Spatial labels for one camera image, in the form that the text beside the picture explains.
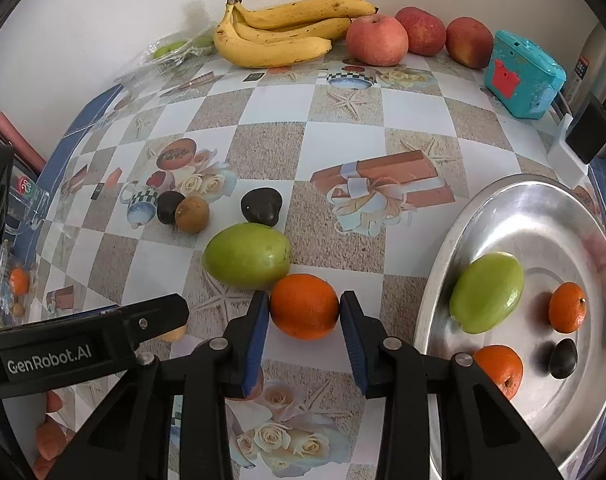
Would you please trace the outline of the large front orange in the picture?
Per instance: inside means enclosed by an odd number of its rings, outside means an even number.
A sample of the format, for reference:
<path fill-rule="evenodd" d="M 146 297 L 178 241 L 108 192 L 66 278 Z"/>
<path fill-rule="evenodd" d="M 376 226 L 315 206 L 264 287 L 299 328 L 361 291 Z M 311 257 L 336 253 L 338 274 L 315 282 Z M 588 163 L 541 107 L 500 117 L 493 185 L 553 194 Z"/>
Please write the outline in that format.
<path fill-rule="evenodd" d="M 524 373 L 516 351 L 503 344 L 491 344 L 478 349 L 473 359 L 508 400 L 516 396 Z"/>

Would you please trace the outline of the brown fruit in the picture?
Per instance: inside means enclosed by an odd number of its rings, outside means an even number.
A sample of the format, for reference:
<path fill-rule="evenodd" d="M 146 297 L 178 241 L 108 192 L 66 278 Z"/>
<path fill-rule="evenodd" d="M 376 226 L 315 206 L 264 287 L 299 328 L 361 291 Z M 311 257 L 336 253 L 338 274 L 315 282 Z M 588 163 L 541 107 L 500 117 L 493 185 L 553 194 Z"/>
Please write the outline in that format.
<path fill-rule="evenodd" d="M 177 327 L 177 328 L 175 328 L 175 330 L 170 330 L 169 332 L 158 336 L 158 339 L 165 341 L 165 342 L 175 342 L 184 337 L 184 335 L 186 333 L 186 328 L 187 328 L 186 325 Z"/>
<path fill-rule="evenodd" d="M 175 210 L 175 224 L 181 232 L 195 234 L 209 223 L 209 204 L 199 196 L 188 196 Z"/>

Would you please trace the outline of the green mango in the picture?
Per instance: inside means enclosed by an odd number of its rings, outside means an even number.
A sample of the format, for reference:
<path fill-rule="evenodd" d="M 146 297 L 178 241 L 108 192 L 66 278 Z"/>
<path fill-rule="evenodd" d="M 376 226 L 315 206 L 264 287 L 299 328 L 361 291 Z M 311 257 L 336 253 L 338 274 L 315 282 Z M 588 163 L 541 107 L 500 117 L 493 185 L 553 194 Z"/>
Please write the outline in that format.
<path fill-rule="evenodd" d="M 504 321 L 519 304 L 524 271 L 508 252 L 475 259 L 458 278 L 449 299 L 449 314 L 468 334 L 481 334 Z"/>
<path fill-rule="evenodd" d="M 229 226 L 207 243 L 202 266 L 212 278 L 239 289 L 267 289 L 290 269 L 285 234 L 260 223 Z"/>

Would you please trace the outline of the dark plum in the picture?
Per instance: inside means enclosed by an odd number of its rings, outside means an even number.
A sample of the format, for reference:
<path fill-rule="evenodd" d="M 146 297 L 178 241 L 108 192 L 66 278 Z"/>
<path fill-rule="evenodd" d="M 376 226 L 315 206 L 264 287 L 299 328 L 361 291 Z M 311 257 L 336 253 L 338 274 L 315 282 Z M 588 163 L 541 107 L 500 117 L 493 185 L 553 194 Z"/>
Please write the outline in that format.
<path fill-rule="evenodd" d="M 161 193 L 157 203 L 158 220 L 166 226 L 172 226 L 175 223 L 175 211 L 184 199 L 185 196 L 181 192 L 174 190 Z"/>
<path fill-rule="evenodd" d="M 570 377 L 576 370 L 577 358 L 575 342 L 570 338 L 562 339 L 550 353 L 548 361 L 550 375 L 556 379 Z"/>

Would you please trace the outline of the orange with stem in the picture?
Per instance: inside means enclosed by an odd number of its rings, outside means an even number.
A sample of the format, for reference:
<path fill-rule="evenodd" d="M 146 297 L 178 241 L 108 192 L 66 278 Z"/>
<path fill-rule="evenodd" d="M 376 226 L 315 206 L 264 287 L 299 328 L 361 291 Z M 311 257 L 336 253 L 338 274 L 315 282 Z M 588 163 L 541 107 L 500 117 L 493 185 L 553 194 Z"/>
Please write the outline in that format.
<path fill-rule="evenodd" d="M 586 295 L 573 282 L 561 284 L 550 297 L 548 318 L 551 326 L 559 333 L 576 332 L 585 321 L 586 313 Z"/>

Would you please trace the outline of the small orange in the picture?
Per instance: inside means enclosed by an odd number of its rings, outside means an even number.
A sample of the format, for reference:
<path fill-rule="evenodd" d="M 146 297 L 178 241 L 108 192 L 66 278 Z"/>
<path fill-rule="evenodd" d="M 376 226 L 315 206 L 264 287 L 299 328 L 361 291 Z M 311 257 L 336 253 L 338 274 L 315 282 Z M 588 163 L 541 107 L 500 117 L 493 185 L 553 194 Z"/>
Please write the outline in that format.
<path fill-rule="evenodd" d="M 300 340 L 327 336 L 339 318 L 335 290 L 312 274 L 289 274 L 271 291 L 271 320 L 285 334 Z"/>

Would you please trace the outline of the dark avocado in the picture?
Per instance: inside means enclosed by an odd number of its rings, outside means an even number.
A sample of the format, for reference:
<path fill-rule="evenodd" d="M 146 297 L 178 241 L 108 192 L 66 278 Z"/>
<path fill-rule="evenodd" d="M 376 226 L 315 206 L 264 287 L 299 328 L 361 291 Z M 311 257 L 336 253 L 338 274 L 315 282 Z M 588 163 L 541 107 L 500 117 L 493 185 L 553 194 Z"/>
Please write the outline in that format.
<path fill-rule="evenodd" d="M 282 196 L 275 188 L 253 188 L 241 198 L 245 220 L 273 228 L 279 221 Z"/>

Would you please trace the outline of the clear container with green fruits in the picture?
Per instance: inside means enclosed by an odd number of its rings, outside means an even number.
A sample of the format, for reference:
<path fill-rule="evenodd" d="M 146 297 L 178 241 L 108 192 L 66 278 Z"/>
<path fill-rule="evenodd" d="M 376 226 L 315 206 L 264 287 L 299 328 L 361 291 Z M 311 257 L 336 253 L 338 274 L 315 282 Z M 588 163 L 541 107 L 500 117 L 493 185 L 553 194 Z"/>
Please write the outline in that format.
<path fill-rule="evenodd" d="M 128 62 L 114 81 L 134 91 L 154 79 L 172 75 L 185 62 L 214 53 L 213 32 L 213 27 L 199 32 L 187 29 L 154 41 Z"/>

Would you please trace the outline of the clear container with orange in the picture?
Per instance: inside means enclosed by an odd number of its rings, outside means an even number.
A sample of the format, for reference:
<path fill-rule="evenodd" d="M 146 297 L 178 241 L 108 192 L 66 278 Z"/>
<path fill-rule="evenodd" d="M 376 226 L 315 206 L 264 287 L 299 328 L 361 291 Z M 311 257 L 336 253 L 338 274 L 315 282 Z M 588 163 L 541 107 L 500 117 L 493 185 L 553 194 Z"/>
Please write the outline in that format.
<path fill-rule="evenodd" d="M 0 245 L 0 328 L 18 326 L 29 318 L 33 299 L 32 268 L 13 254 L 8 240 Z"/>

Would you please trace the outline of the silver metal plate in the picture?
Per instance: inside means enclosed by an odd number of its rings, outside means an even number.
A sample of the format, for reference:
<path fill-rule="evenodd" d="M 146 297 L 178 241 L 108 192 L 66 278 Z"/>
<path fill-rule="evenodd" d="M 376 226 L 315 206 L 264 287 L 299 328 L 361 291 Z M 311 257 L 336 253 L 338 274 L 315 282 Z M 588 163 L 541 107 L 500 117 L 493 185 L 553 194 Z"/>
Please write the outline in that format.
<path fill-rule="evenodd" d="M 449 297 L 460 273 L 489 252 L 509 252 L 524 270 L 520 302 L 504 322 L 480 335 L 451 318 Z M 576 371 L 547 374 L 544 358 L 562 334 L 546 318 L 549 296 L 573 282 L 587 297 L 587 316 L 571 339 Z M 560 474 L 578 479 L 598 456 L 606 423 L 606 232 L 562 184 L 534 174 L 502 178 L 458 214 L 434 259 L 418 313 L 414 345 L 439 358 L 505 344 L 524 364 L 513 406 L 545 446 Z"/>

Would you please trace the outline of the patterned tablecloth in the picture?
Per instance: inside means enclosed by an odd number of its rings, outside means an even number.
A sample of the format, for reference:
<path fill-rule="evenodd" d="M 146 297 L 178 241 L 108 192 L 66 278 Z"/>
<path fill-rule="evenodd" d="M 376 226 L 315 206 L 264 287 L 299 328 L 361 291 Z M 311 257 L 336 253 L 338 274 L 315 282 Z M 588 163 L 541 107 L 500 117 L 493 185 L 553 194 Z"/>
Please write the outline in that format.
<path fill-rule="evenodd" d="M 587 184 L 557 192 L 555 112 L 512 117 L 446 55 L 392 68 L 335 48 L 291 68 L 188 62 L 114 92 L 58 171 L 10 305 L 36 322 L 177 292 L 162 360 L 221 336 L 253 289 L 355 292 L 448 358 L 503 344 L 514 407 L 567 477 L 606 400 L 606 242 Z"/>

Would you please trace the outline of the black power adapter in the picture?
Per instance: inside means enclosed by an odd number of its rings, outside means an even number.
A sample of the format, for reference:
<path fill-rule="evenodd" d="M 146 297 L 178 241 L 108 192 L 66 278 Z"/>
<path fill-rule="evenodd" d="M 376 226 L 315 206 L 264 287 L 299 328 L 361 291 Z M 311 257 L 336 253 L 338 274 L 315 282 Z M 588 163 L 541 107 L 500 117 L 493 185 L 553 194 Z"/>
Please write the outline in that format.
<path fill-rule="evenodd" d="M 568 127 L 565 143 L 579 160 L 588 165 L 606 146 L 606 98 L 591 92 Z"/>

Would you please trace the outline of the teal plastic box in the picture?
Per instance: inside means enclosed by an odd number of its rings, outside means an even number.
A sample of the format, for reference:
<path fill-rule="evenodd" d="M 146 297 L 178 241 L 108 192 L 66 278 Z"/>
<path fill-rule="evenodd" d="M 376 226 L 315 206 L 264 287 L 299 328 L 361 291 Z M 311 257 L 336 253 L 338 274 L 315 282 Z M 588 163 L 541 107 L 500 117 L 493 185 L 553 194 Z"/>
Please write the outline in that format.
<path fill-rule="evenodd" d="M 484 84 L 513 117 L 542 118 L 565 81 L 563 67 L 534 41 L 496 32 Z"/>

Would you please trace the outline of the red apple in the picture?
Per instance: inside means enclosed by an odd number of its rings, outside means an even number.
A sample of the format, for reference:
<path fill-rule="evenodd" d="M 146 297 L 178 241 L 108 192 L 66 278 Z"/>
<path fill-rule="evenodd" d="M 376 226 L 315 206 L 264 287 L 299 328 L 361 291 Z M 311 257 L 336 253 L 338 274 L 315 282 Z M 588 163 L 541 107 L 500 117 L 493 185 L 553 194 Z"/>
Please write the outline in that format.
<path fill-rule="evenodd" d="M 410 53 L 434 56 L 445 46 L 446 27 L 436 16 L 415 6 L 405 6 L 395 18 L 407 32 Z"/>
<path fill-rule="evenodd" d="M 445 47 L 448 55 L 457 63 L 481 70 L 489 64 L 494 36 L 480 21 L 462 16 L 446 27 Z"/>
<path fill-rule="evenodd" d="M 346 33 L 346 47 L 359 62 L 371 66 L 394 66 L 408 52 L 404 26 L 388 15 L 356 18 Z"/>

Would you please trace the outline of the steel kettle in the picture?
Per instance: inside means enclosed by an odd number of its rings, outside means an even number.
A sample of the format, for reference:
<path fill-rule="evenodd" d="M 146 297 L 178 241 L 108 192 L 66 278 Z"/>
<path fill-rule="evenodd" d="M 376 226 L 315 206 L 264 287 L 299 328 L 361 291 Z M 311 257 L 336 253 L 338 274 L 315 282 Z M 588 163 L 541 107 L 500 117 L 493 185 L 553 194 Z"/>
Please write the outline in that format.
<path fill-rule="evenodd" d="M 600 22 L 587 37 L 562 88 L 572 113 L 578 112 L 590 94 L 600 102 L 606 99 L 606 30 Z"/>

